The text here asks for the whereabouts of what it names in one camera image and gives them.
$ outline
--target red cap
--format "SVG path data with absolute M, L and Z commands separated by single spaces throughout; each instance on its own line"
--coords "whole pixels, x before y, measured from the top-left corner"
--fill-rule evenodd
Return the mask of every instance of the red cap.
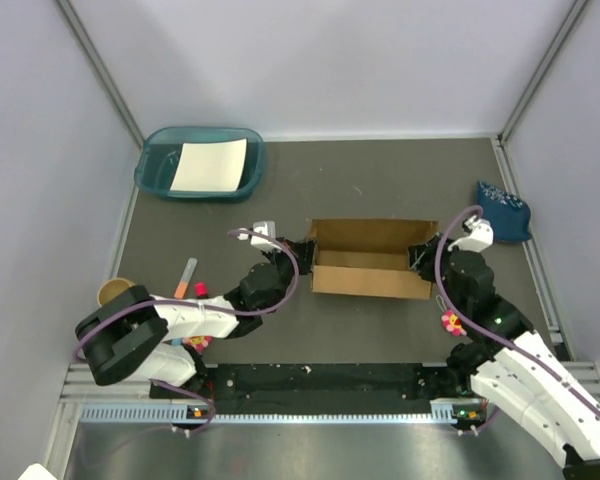
M 209 296 L 209 290 L 207 290 L 207 285 L 204 282 L 199 282 L 195 284 L 196 289 L 196 298 L 207 298 Z

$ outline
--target white paper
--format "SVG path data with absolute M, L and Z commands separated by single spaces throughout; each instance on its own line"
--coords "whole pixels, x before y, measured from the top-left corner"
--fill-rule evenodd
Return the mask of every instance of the white paper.
M 247 140 L 185 143 L 171 190 L 235 192 L 247 154 Z

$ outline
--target box flap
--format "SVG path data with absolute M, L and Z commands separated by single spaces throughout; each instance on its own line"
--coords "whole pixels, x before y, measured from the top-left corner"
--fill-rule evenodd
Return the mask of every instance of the box flap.
M 397 254 L 437 231 L 438 222 L 428 220 L 338 218 L 314 220 L 308 238 L 324 250 Z
M 431 298 L 433 285 L 414 272 L 315 265 L 311 289 L 367 297 Z

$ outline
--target paper cup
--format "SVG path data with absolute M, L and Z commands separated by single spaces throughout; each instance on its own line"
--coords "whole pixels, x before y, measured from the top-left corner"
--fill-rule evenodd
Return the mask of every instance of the paper cup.
M 104 285 L 98 290 L 98 305 L 102 306 L 105 303 L 109 303 L 111 300 L 116 298 L 125 290 L 133 287 L 135 283 L 126 278 L 112 278 L 107 280 Z

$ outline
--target blue cloth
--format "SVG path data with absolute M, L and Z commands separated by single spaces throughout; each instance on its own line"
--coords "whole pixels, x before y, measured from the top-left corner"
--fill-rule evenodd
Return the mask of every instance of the blue cloth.
M 515 195 L 479 181 L 478 205 L 484 210 L 482 217 L 491 223 L 496 241 L 522 243 L 531 239 L 531 209 Z

